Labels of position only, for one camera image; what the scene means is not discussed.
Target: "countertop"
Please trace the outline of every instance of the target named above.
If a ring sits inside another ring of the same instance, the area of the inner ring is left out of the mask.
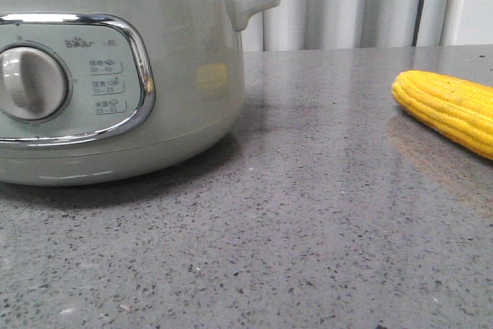
[[[493,166],[395,76],[493,46],[245,53],[231,133],[98,186],[0,185],[2,328],[493,327]]]

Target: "yellow corn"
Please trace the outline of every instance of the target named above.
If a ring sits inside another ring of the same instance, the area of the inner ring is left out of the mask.
[[[394,99],[426,125],[493,159],[493,87],[434,72],[402,72]]]

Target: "white knob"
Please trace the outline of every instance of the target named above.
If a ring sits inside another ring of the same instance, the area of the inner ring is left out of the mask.
[[[0,53],[0,109],[19,119],[43,119],[60,108],[69,84],[48,53],[17,46]]]

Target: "brand logo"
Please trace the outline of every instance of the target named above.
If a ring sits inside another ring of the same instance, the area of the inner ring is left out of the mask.
[[[87,42],[79,37],[75,37],[72,40],[65,40],[65,46],[67,48],[88,48],[92,46],[92,44],[94,44],[94,42]]]

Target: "cooker handle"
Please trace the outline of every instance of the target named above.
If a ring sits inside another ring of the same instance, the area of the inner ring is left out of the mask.
[[[252,15],[278,6],[280,0],[233,0],[233,2],[233,27],[235,31],[243,31],[247,28],[248,20]]]

